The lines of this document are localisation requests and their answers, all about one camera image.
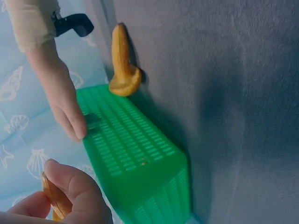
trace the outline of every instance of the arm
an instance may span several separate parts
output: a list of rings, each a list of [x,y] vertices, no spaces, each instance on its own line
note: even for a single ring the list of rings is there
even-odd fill
[[[38,76],[56,121],[79,141],[86,123],[69,70],[56,50],[52,16],[60,10],[57,0],[6,0],[6,5],[19,49]]]

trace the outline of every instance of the gray wall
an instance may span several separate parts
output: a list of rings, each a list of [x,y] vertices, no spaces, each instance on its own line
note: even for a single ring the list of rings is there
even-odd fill
[[[127,26],[146,74],[132,100],[188,151],[203,223],[298,224],[299,1],[86,4],[110,77]]]

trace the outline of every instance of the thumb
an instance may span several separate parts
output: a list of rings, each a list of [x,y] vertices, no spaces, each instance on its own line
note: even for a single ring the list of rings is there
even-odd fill
[[[83,139],[87,133],[86,121],[77,102],[75,87],[72,86],[72,90],[68,94],[69,97],[62,106],[62,110],[73,127],[77,138]]]
[[[72,202],[72,212],[63,219],[66,224],[109,223],[111,211],[106,206],[97,183],[83,171],[54,160],[45,164],[47,178]]]

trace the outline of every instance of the green plastic basket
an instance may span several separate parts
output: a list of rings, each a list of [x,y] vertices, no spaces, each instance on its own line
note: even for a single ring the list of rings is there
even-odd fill
[[[77,91],[83,143],[100,185],[126,224],[183,224],[191,216],[187,158],[108,85]]]

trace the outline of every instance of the shell print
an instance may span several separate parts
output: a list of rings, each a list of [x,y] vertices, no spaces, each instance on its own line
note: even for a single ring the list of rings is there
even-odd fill
[[[19,197],[17,197],[17,198],[14,200],[12,206],[15,206],[17,203],[19,203],[21,200],[25,199],[26,197],[27,197],[27,196],[19,196]]]
[[[14,115],[10,119],[10,124],[4,126],[4,130],[9,134],[24,130],[29,124],[29,117],[25,115]]]
[[[89,46],[91,46],[91,47],[96,47],[97,46],[96,43],[93,42],[93,40],[92,40],[92,38],[91,38],[90,35],[87,36],[87,37],[83,37],[82,40],[85,41],[85,42],[87,42],[87,44]]]
[[[0,161],[4,169],[7,169],[7,159],[13,159],[13,158],[14,155],[6,151],[3,144],[0,145]]]
[[[77,166],[78,169],[82,170],[83,172],[87,173],[88,175],[90,175],[94,180],[96,180],[96,175],[95,172],[93,170],[93,168],[91,166],[88,165],[79,165]]]
[[[23,72],[23,66],[16,69],[8,80],[0,88],[0,101],[13,100],[17,96],[17,91],[20,88],[20,82]]]
[[[41,179],[41,173],[43,172],[43,166],[45,162],[49,159],[45,155],[44,149],[32,149],[31,157],[27,163],[28,172],[36,179]]]
[[[81,76],[79,74],[77,74],[76,72],[70,71],[70,77],[71,77],[72,82],[74,83],[75,89],[78,89],[80,86],[82,86],[83,79],[81,78]]]
[[[105,84],[108,84],[109,83],[109,80],[108,80],[108,77],[106,76],[105,78]]]
[[[6,11],[6,4],[4,2],[4,0],[2,0],[2,7],[1,7],[1,12],[5,12]]]

